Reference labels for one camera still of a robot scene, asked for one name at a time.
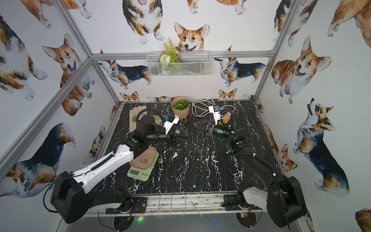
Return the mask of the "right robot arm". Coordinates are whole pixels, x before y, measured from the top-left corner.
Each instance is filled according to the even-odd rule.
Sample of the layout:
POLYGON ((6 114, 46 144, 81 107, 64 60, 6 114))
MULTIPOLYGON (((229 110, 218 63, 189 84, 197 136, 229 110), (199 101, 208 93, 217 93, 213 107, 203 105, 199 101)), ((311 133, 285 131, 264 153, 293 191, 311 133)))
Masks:
POLYGON ((209 122, 205 128, 207 136, 220 136, 225 141, 227 154, 241 161, 258 177, 263 189, 248 187, 239 190, 231 197, 224 197, 227 211, 249 209, 254 207, 268 212, 270 218, 280 228, 308 214, 308 209, 299 181, 287 177, 277 168, 258 155, 253 146, 245 140, 243 129, 230 131, 228 126, 209 122))

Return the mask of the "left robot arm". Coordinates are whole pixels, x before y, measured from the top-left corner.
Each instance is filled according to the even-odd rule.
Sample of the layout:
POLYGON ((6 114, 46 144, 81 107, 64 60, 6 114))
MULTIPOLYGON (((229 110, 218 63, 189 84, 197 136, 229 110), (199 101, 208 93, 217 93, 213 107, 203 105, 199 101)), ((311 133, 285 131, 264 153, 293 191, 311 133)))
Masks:
POLYGON ((155 164, 158 152, 153 143, 168 142, 177 145, 186 139, 186 130, 177 126, 180 118, 169 114, 161 117, 161 124, 155 122, 155 109, 144 109, 136 116, 136 129, 114 149, 92 163, 73 173, 63 172, 54 182, 50 203, 67 224, 74 223, 89 211, 118 209, 133 211, 137 206, 132 196, 124 189, 93 193, 94 187, 104 178, 125 164, 130 164, 129 175, 148 179, 146 170, 155 164))

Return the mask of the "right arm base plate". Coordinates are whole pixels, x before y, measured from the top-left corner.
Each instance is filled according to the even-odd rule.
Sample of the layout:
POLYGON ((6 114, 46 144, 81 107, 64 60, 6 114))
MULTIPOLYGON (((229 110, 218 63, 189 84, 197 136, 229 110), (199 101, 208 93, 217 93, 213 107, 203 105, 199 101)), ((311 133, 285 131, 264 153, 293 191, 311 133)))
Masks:
POLYGON ((240 193, 224 195, 223 200, 224 202, 221 206, 225 208, 226 211, 236 211, 247 208, 244 198, 240 193))

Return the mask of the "orange power strip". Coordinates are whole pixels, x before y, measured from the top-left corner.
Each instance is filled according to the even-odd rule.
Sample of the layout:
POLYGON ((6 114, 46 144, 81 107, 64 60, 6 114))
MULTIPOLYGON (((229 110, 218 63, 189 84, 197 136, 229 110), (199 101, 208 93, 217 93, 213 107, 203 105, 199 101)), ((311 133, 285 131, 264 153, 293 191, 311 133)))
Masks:
POLYGON ((231 119, 231 112, 226 112, 225 115, 221 118, 219 125, 228 125, 231 119))

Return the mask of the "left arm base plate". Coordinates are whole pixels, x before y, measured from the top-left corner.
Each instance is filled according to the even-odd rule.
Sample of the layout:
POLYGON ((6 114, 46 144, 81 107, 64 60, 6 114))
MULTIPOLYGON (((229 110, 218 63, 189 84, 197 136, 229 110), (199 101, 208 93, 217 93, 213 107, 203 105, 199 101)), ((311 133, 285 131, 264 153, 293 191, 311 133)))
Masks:
POLYGON ((106 214, 143 214, 146 211, 147 197, 127 198, 119 208, 106 209, 106 214))

